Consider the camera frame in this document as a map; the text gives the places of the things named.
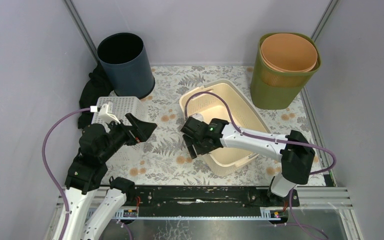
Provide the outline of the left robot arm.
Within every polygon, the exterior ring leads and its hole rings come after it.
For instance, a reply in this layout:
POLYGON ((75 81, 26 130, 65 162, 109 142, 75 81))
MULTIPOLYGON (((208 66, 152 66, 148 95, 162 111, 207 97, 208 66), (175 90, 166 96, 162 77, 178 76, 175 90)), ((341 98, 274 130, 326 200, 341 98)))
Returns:
POLYGON ((64 211, 53 239, 95 240, 122 205, 128 206, 136 200, 133 181, 111 178, 104 201, 87 218, 92 200, 108 171, 106 162, 121 147, 146 142, 157 128, 156 123, 139 120, 131 113, 125 117, 129 125, 112 119, 107 124, 109 131, 100 123, 92 123, 83 129, 77 155, 67 172, 65 189, 61 191, 64 211))

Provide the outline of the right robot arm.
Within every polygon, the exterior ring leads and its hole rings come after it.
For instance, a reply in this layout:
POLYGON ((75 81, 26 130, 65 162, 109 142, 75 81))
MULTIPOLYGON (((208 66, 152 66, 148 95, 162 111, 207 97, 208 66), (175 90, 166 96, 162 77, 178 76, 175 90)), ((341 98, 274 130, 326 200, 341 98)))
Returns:
POLYGON ((214 118, 210 123, 190 116, 181 128, 192 158, 222 148, 235 148, 259 154, 281 163, 281 171, 269 185, 267 201, 281 205, 297 185, 306 185, 316 155, 304 135, 296 130, 289 134, 271 134, 238 127, 214 118))

